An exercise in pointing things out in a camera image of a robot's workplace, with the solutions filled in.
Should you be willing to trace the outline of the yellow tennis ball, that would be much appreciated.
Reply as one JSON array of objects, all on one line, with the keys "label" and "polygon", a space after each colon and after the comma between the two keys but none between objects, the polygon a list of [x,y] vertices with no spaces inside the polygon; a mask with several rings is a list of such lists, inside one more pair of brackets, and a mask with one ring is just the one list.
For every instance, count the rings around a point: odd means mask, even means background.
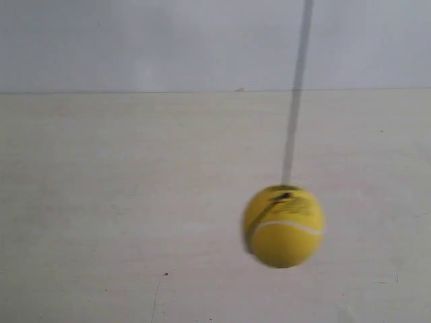
[{"label": "yellow tennis ball", "polygon": [[302,264],[318,249],[325,230],[325,214],[316,196],[289,184],[257,192],[242,218],[247,252],[272,268]]}]

